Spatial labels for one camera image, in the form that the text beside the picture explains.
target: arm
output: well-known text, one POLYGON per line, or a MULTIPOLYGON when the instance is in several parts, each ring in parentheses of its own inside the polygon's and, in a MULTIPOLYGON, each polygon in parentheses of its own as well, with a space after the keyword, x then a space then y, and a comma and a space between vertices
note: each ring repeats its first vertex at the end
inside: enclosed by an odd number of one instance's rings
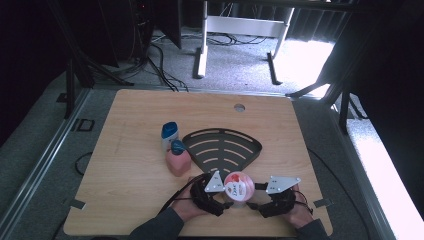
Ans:
MULTIPOLYGON (((294 185, 293 190, 296 195, 296 201, 306 202, 304 197, 298 193, 299 185, 294 185)), ((298 234, 299 240, 329 240, 321 220, 314 220, 309 210, 300 204, 295 204, 293 209, 282 215, 283 218, 293 225, 298 234)))
POLYGON ((184 223, 194 217, 207 214, 200 210, 190 199, 190 187, 186 188, 171 207, 134 229, 129 240, 169 240, 177 239, 184 223))

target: sleeve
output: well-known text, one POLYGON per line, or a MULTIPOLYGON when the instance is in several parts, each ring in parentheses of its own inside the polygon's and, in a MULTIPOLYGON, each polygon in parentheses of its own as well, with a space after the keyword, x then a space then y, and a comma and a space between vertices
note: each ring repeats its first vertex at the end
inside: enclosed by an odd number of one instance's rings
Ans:
POLYGON ((172 208, 167 208, 155 218, 134 229, 129 240, 170 240, 177 239, 184 222, 172 208))
POLYGON ((299 240, 330 240, 324 230, 321 220, 319 219, 296 229, 296 232, 299 240))

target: black fan-shaped tray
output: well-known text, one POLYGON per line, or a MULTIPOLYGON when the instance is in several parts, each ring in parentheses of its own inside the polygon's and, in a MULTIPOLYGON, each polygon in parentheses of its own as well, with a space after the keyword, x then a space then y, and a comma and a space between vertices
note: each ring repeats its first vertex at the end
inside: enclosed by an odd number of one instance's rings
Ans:
POLYGON ((186 135, 182 142, 203 172, 219 170, 223 179, 231 172, 242 171, 262 150, 262 144, 256 139, 223 128, 192 132, 186 135))

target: white sticker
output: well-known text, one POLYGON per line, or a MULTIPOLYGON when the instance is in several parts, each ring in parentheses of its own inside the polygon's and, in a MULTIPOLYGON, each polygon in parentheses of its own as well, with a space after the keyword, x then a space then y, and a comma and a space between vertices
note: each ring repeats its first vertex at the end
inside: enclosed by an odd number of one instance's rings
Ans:
POLYGON ((243 201, 246 197, 246 184, 242 181, 228 182, 225 184, 225 189, 228 197, 235 201, 243 201))

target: pink cup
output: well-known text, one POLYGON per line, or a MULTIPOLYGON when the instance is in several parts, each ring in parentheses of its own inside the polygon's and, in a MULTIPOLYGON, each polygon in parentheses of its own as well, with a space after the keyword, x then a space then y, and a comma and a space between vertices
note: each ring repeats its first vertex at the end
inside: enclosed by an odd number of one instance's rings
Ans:
POLYGON ((232 172, 224 180, 225 193, 233 207, 243 207, 255 192, 255 184, 245 173, 232 172))

